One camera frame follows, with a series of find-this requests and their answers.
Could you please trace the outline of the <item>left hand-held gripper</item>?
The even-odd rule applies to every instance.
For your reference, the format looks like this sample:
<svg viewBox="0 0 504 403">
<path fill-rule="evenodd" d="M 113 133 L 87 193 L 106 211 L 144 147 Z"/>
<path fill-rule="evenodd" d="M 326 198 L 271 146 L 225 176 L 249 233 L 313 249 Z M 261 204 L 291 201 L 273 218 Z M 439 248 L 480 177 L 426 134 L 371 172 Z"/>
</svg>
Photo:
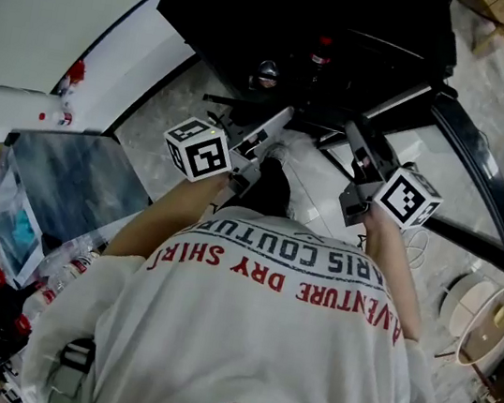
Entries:
<svg viewBox="0 0 504 403">
<path fill-rule="evenodd" d="M 164 139 L 172 163 L 186 179 L 193 183 L 227 172 L 231 190 L 240 196 L 259 178 L 259 158 L 294 113 L 292 106 L 285 107 L 250 133 L 191 117 L 165 131 Z"/>
</svg>

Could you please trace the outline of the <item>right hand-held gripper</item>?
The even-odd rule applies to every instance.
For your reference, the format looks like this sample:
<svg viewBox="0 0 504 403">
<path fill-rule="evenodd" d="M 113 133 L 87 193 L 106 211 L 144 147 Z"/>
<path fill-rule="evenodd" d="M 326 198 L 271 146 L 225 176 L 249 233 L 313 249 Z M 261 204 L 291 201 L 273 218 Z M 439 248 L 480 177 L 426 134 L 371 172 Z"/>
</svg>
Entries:
<svg viewBox="0 0 504 403">
<path fill-rule="evenodd" d="M 397 155 L 380 156 L 384 136 L 368 122 L 349 120 L 344 130 L 354 171 L 353 182 L 339 196 L 345 225 L 362 222 L 372 204 L 403 231 L 422 225 L 443 202 L 437 190 L 413 166 L 402 165 Z"/>
</svg>

